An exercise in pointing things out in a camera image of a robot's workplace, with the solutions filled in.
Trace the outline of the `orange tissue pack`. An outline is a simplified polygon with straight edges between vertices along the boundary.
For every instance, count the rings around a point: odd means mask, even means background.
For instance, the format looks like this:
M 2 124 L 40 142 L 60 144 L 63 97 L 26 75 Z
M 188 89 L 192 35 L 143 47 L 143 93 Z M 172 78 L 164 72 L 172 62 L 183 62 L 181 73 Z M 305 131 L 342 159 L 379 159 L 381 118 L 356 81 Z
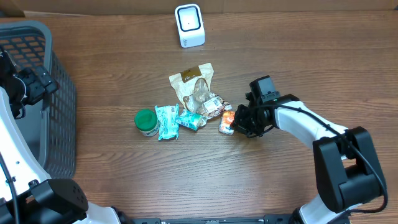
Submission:
M 234 111 L 225 111 L 221 117 L 219 132 L 227 135 L 233 135 L 234 129 L 231 127 L 231 124 L 234 121 L 235 112 Z

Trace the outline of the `teal tissue pack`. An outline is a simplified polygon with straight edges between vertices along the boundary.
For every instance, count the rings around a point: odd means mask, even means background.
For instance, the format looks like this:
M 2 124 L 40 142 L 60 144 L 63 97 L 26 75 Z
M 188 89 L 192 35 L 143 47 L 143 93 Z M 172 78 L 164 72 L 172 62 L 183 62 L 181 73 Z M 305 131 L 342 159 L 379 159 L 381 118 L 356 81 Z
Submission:
M 181 115 L 177 117 L 176 123 L 186 128 L 190 128 L 196 131 L 203 122 L 203 116 L 190 112 L 189 110 L 183 110 Z

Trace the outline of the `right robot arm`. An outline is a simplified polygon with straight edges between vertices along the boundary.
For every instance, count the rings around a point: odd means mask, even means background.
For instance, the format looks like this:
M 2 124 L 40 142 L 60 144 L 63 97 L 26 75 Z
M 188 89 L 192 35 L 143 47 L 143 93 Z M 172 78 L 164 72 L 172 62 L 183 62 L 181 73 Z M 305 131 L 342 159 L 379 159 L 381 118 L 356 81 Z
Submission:
M 388 204 L 386 180 L 370 133 L 346 128 L 282 96 L 271 77 L 252 81 L 248 105 L 239 105 L 231 127 L 248 138 L 277 128 L 313 152 L 318 194 L 291 214 L 265 215 L 262 223 L 349 223 L 352 213 L 379 213 Z

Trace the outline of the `beige snack pouch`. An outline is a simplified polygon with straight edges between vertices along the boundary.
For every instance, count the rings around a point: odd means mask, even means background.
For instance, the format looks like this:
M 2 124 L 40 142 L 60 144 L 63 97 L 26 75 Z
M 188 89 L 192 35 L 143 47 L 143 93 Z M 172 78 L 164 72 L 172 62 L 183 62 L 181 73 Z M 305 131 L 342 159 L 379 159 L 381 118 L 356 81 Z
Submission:
M 186 110 L 212 119 L 232 109 L 229 102 L 211 91 L 213 75 L 212 64 L 205 63 L 171 75 L 169 81 Z

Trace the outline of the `green bottle cap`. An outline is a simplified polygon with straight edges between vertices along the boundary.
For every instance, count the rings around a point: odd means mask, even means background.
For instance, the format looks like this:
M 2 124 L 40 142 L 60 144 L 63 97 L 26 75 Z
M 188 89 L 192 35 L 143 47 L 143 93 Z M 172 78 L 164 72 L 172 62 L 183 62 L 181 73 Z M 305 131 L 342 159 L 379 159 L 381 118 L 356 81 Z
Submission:
M 137 112 L 134 117 L 136 128 L 147 137 L 155 136 L 159 131 L 159 122 L 152 110 L 144 109 Z

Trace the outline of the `teal wipes packet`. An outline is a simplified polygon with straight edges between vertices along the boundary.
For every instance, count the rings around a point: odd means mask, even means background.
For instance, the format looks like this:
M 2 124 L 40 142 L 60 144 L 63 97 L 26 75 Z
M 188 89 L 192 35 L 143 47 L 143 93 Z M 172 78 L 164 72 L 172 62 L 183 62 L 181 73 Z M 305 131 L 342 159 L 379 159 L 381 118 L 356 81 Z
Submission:
M 155 112 L 160 122 L 158 140 L 177 139 L 179 124 L 176 120 L 178 118 L 179 105 L 155 106 Z

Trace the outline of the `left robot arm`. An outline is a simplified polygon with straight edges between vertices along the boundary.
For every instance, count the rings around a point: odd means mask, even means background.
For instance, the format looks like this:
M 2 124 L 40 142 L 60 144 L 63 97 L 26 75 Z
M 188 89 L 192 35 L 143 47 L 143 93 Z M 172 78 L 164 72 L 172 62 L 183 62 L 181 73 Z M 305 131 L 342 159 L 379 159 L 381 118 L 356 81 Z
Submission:
M 52 179 L 16 121 L 58 90 L 45 68 L 18 70 L 1 50 L 1 223 L 122 223 L 119 212 L 89 202 L 71 179 Z

